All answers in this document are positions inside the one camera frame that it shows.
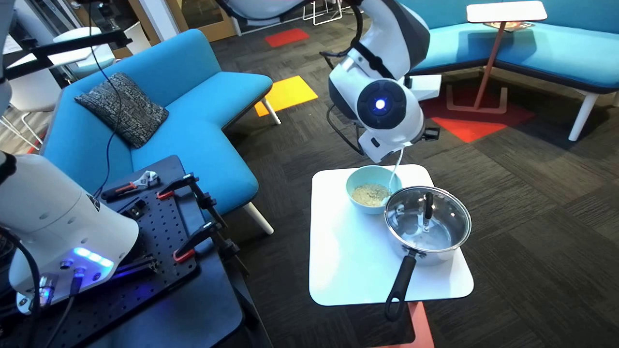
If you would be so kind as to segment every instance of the white table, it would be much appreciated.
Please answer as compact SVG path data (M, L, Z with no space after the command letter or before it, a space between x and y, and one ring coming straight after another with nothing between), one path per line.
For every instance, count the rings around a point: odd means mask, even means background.
M489 4L470 4L466 6L466 20L470 23L499 23L499 31L493 43L493 49L483 66L481 83L477 87L477 95L472 107L458 107L452 103L452 93L448 93L447 109L458 112L483 112L483 114L505 114L506 112L506 89L501 89L501 101L495 109L481 109L481 99L485 93L485 85L489 74L495 66L495 58L499 54L499 47L505 35L505 27L508 22L541 22L545 20L545 8L539 0L530 2L489 2Z
M404 257L383 217L361 215L346 196L354 168L323 170L311 180L309 296L321 306L387 302ZM404 186L431 186L423 167L396 168ZM474 281L462 252L450 261L417 263L406 302L464 298Z

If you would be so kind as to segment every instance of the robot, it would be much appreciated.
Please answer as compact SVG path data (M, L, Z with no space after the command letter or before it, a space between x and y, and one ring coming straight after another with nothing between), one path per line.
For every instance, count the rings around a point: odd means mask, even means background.
M350 0L356 35L344 60L329 74L329 95L344 116L365 132L358 143L373 163L423 138L423 112L410 91L410 68L425 58L429 31L398 0ZM13 0L0 0L0 47L7 37ZM371 27L361 33L361 12ZM9 85L0 56L0 112ZM9 283L17 308L56 304L104 284L137 240L137 225L83 192L52 163L38 155L0 153L0 228L31 254L40 269L34 281L27 257L15 252Z

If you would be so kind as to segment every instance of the blue couch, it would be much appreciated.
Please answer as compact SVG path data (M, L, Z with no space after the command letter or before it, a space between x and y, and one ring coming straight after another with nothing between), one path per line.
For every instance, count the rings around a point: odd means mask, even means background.
M222 134L222 128L269 93L272 81L267 76L222 72L197 29L120 60L104 74L127 76L168 110L168 118L143 147L125 147L110 128L75 103L77 95L104 81L96 72L62 91L42 157L87 192L96 192L106 176L110 182L178 155L185 172L193 172L199 188L216 199L220 215L245 207L265 232L272 232L251 205L259 192L253 172Z
M495 29L466 23L466 6L491 0L400 0L431 29L416 74L483 66ZM547 20L506 33L495 66L553 81L584 95L568 134L576 141L599 95L619 91L619 2L541 0Z

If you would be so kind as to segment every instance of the floor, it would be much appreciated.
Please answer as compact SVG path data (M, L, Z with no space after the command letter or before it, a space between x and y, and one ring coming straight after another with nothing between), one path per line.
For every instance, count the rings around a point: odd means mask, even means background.
M286 27L303 27L309 41L269 49L263 37ZM276 230L263 236L243 213L228 217L230 236L249 269L247 286L276 348L396 341L400 327L385 323L379 306L311 304L311 176L367 161L327 124L329 68L317 54L346 47L352 18L286 27L212 45L226 70L272 80L301 76L319 95L319 101L280 112L280 126L247 112L230 130L261 184L255 207ZM474 217L474 234L462 252L476 290L464 300L425 304L435 344L617 346L619 109L595 109L584 138L568 143L576 99L512 85L510 101L535 116L472 145L443 132L441 139L417 143L404 157L404 163L423 165L435 186L460 197ZM15 149L7 136L0 143Z

